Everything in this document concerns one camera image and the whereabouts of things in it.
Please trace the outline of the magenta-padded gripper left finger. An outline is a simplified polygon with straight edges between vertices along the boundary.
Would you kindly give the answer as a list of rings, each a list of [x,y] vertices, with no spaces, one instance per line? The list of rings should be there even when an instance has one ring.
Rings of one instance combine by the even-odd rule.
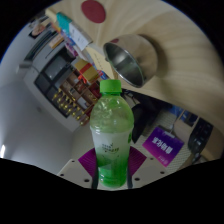
[[[98,168],[95,149],[89,150],[78,160],[70,159],[58,176],[83,188],[98,187]]]

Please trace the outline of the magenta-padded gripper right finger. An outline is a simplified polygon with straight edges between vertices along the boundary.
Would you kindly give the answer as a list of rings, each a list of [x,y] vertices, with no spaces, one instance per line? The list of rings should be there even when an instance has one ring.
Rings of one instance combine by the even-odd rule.
[[[130,148],[127,187],[140,188],[166,176],[165,168],[154,158],[147,157],[134,147]]]

